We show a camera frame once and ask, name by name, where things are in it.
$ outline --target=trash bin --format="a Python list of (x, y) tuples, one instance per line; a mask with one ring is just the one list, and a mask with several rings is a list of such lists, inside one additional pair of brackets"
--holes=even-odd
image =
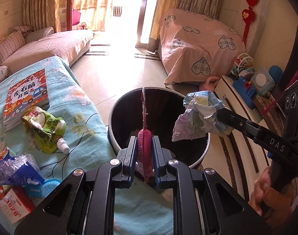
[[(131, 136), (142, 129), (142, 88), (123, 95), (114, 104), (109, 116), (108, 138), (116, 153), (127, 148)], [(201, 163), (210, 146), (210, 134), (194, 140), (173, 142), (173, 128), (179, 115), (185, 112), (184, 96), (165, 88), (146, 87), (147, 126), (159, 136), (162, 148), (174, 158), (193, 168)]]

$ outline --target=light blue bedsheet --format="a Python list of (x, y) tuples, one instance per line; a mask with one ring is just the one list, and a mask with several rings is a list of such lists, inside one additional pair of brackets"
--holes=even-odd
[[(50, 99), (48, 111), (55, 117), (63, 117), (67, 123), (64, 139), (71, 148), (69, 155), (59, 151), (45, 154), (35, 148), (22, 124), (8, 132), (2, 124), (9, 87), (42, 68), (46, 70)], [(45, 179), (62, 180), (76, 168), (89, 171), (115, 157), (95, 105), (81, 89), (69, 66), (59, 57), (30, 65), (0, 83), (0, 148), (5, 145), (17, 155), (32, 154)], [(115, 196), (115, 234), (173, 234), (172, 206), (142, 181), (135, 178), (130, 189), (117, 190)], [(1, 210), (0, 222), (11, 234), (18, 224), (12, 225)]]

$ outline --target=trash bin rim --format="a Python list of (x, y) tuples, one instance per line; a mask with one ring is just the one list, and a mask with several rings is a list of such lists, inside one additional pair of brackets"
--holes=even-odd
[[(112, 130), (112, 122), (111, 122), (111, 119), (112, 119), (112, 115), (113, 115), (113, 111), (114, 111), (114, 108), (116, 107), (116, 105), (118, 104), (118, 102), (123, 99), (126, 95), (132, 93), (132, 92), (135, 92), (135, 91), (138, 91), (138, 90), (141, 90), (141, 88), (136, 88), (136, 89), (133, 89), (125, 94), (123, 94), (113, 105), (111, 111), (110, 111), (110, 115), (109, 115), (109, 134), (110, 134), (110, 139), (111, 139), (111, 143), (112, 143), (112, 146), (113, 146), (113, 149), (114, 149), (114, 152), (116, 154), (118, 154), (118, 151), (121, 149), (121, 147), (119, 146), (119, 144), (117, 143), (115, 137), (114, 137), (114, 134), (113, 134), (113, 130)], [(160, 89), (160, 90), (164, 90), (164, 91), (169, 91), (171, 93), (174, 93), (174, 94), (177, 94), (183, 98), (185, 98), (184, 95), (182, 95), (181, 93), (178, 93), (174, 90), (171, 90), (171, 89), (168, 89), (168, 88), (162, 88), (162, 87), (156, 87), (156, 86), (149, 86), (149, 87), (145, 87), (145, 89)], [(207, 144), (206, 144), (206, 149), (204, 150), (203, 154), (200, 156), (200, 158), (195, 161), (193, 164), (189, 165), (189, 168), (193, 168), (195, 166), (197, 166), (198, 164), (200, 164), (202, 162), (202, 160), (204, 159), (204, 157), (206, 156), (206, 153), (208, 152), (209, 150), (209, 147), (210, 147), (210, 133), (208, 133), (208, 139), (207, 139)]]

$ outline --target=pink cover with heart pattern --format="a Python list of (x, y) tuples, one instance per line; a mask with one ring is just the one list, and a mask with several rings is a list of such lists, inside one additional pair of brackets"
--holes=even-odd
[(160, 19), (164, 84), (204, 82), (229, 74), (245, 45), (222, 22), (181, 9), (169, 9)]

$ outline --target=book cover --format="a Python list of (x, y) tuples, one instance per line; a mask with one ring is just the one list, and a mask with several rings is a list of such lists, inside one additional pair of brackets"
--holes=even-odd
[(45, 99), (48, 99), (48, 90), (45, 69), (42, 69), (10, 87), (3, 113), (3, 122), (8, 121), (16, 114), (21, 114), (31, 106), (37, 106)]

